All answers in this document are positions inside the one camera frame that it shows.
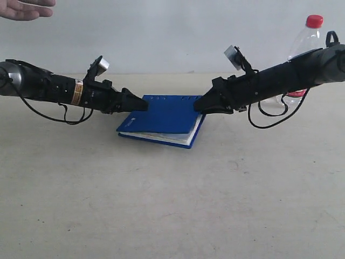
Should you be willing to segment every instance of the water bottle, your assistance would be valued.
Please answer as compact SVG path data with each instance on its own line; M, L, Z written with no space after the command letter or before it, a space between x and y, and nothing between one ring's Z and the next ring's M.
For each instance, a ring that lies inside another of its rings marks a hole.
M323 17L320 15L309 15L307 18L306 25L304 29L298 34L296 37L290 53L288 55L288 60L291 60L295 56L298 56L300 54L303 54L307 51L313 50L313 49L319 49L322 48L322 40L320 38L320 28L323 24ZM300 90L296 92L288 93L286 96L284 96L283 101L285 104L287 104L289 107L298 105L300 101L302 100L304 94L306 93L306 90ZM281 105L284 105L281 102L282 95L277 96L277 101Z

